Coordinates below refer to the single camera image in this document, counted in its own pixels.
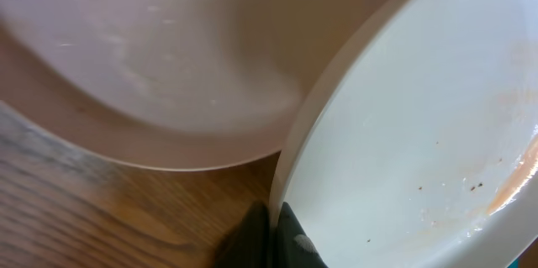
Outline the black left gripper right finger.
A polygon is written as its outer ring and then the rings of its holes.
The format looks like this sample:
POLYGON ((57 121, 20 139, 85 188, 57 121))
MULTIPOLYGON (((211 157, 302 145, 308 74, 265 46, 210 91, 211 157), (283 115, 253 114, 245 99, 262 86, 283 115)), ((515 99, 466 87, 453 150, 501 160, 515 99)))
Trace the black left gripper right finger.
POLYGON ((273 268, 327 268, 287 202, 278 217, 272 253, 273 268))

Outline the white plate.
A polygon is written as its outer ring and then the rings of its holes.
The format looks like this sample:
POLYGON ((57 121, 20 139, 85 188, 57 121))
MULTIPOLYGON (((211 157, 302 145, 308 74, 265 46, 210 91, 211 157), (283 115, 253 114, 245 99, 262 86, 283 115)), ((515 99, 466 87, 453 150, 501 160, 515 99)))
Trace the white plate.
POLYGON ((387 0, 1 0, 1 100, 89 153, 200 171, 278 152, 387 0))
POLYGON ((506 267, 537 237, 537 0, 389 0, 341 47, 282 149, 329 267, 506 267))

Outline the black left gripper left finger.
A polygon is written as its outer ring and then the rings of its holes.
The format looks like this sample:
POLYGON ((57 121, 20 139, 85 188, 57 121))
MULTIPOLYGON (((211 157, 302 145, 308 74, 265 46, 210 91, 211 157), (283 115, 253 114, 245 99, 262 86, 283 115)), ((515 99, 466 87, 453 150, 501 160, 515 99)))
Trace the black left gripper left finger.
POLYGON ((213 268, 265 268, 270 239, 269 212, 253 202, 241 221, 217 245, 213 268))

